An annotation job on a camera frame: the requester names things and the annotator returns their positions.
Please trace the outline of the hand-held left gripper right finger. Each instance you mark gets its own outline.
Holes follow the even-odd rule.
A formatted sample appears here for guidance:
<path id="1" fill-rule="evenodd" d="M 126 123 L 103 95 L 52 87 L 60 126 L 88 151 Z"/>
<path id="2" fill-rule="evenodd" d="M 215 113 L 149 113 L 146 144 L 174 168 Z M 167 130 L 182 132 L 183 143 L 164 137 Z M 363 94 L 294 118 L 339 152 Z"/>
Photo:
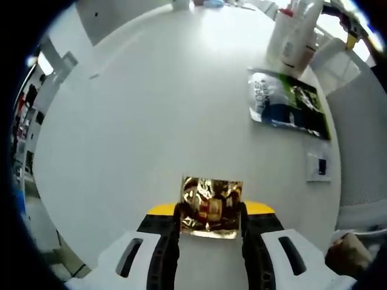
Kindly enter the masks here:
<path id="1" fill-rule="evenodd" d="M 245 201 L 240 218 L 249 289 L 327 288 L 322 251 L 296 230 L 285 230 L 272 208 Z"/>

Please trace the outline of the person's left hand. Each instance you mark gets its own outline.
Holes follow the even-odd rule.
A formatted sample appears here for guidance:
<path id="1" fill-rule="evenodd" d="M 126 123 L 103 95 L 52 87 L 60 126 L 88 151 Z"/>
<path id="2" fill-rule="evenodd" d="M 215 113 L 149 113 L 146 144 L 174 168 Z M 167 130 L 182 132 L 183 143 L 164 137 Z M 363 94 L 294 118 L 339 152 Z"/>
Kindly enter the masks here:
<path id="1" fill-rule="evenodd" d="M 373 261 L 371 253 L 353 233 L 335 240 L 325 256 L 325 264 L 336 274 L 350 276 L 356 280 Z"/>

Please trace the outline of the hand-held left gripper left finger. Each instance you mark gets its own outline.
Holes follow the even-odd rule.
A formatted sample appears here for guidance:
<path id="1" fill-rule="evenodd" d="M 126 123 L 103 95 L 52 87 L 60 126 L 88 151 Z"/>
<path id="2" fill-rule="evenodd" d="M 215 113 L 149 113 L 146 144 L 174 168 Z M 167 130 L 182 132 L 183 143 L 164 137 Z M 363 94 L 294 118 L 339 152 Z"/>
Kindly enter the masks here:
<path id="1" fill-rule="evenodd" d="M 174 289 L 180 256 L 181 204 L 150 209 L 135 231 L 99 257 L 101 289 Z"/>

